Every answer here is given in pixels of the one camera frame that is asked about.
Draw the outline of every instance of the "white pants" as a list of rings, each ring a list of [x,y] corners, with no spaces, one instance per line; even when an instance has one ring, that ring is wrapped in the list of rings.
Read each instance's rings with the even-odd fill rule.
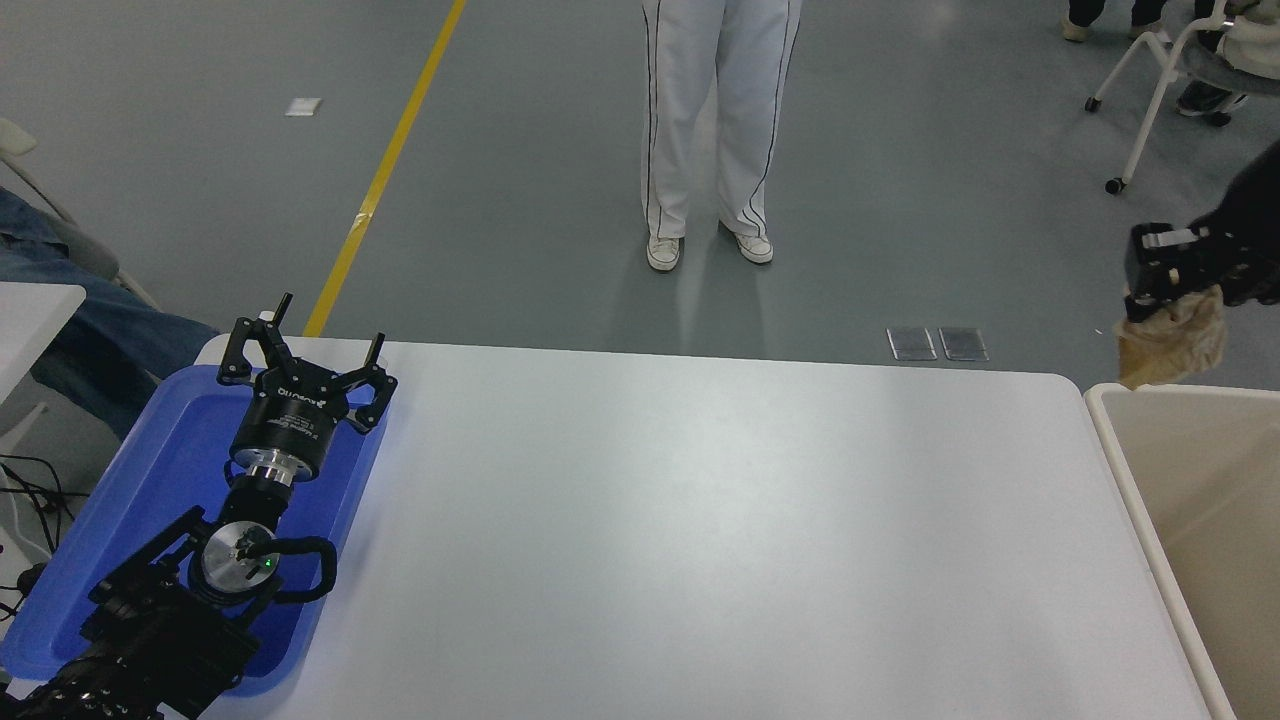
[[[717,82],[719,217],[764,234],[782,86],[803,0],[644,0],[649,105],[643,160],[649,233],[684,237],[694,119]]]

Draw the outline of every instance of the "yellow floor line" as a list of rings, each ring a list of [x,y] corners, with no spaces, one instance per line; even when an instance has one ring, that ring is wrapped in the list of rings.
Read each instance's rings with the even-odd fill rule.
[[[426,97],[426,91],[431,87],[431,78],[435,77],[435,69],[440,65],[440,58],[444,56],[444,50],[449,46],[453,28],[457,27],[466,4],[467,0],[453,0],[449,17],[444,19],[444,27],[440,28],[440,35],[435,38],[435,47],[431,47],[422,74],[419,76],[413,94],[410,95],[408,102],[404,105],[399,124],[396,126],[396,133],[392,135],[387,152],[383,154],[383,161],[378,165],[378,172],[374,173],[374,182],[369,184],[365,201],[360,204],[360,211],[356,213],[356,219],[351,223],[347,241],[338,251],[338,259],[333,264],[333,270],[329,272],[329,279],[325,281],[324,290],[320,291],[320,297],[316,300],[315,307],[311,309],[311,316],[302,331],[305,337],[319,337],[324,332],[325,323],[329,322],[329,313],[333,311],[338,293],[342,292],[342,286],[347,282],[347,273],[351,272],[351,264],[356,260],[360,243],[365,240],[365,231],[369,229],[369,223],[374,219],[378,202],[383,199],[383,191],[387,190],[387,181],[390,179],[392,172],[396,169],[396,161],[399,159],[401,150],[404,149],[404,140],[408,137],[408,131],[413,128],[417,111],[422,106],[422,99]]]

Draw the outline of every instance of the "white sneaker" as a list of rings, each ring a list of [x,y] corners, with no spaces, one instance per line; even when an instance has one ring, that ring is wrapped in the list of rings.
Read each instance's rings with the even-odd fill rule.
[[[680,237],[649,237],[645,255],[649,258],[649,266],[659,273],[669,273],[680,261]]]
[[[1160,33],[1165,29],[1165,23],[1156,20],[1153,23],[1147,23],[1144,26],[1132,26],[1129,28],[1129,40],[1138,40],[1144,32],[1156,33],[1156,38],[1160,38]]]
[[[742,252],[742,258],[746,258],[756,265],[773,260],[773,243],[769,242],[769,238],[763,234],[754,237],[742,233],[733,233],[733,237],[737,238],[737,249]]]
[[[1089,28],[1080,27],[1073,23],[1066,15],[1062,15],[1062,40],[1068,42],[1084,42],[1088,38]]]

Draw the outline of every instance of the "gray floor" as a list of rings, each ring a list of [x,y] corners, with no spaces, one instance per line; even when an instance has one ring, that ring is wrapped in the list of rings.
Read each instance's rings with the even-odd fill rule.
[[[449,5],[6,3],[0,115],[168,309],[225,327],[288,290],[301,332]],[[968,325],[980,368],[1088,388],[1115,377],[1128,228],[1212,208],[1280,135],[1275,100],[1224,129],[1165,113],[1111,197],[1156,77],[1143,58],[1082,110],[1128,45],[1123,4],[1076,46],[1060,0],[810,0],[771,176],[777,259],[742,260],[704,190],[659,275],[637,5],[470,0],[325,334],[890,364],[888,325]],[[287,119],[294,96],[324,104]],[[1226,361],[1192,382],[1280,389],[1280,314],[1229,319]]]

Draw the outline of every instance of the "trash bin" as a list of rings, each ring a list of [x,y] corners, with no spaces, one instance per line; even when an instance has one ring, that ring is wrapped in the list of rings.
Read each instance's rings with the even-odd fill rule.
[[[1101,384],[1085,402],[1213,717],[1280,717],[1280,392]]]

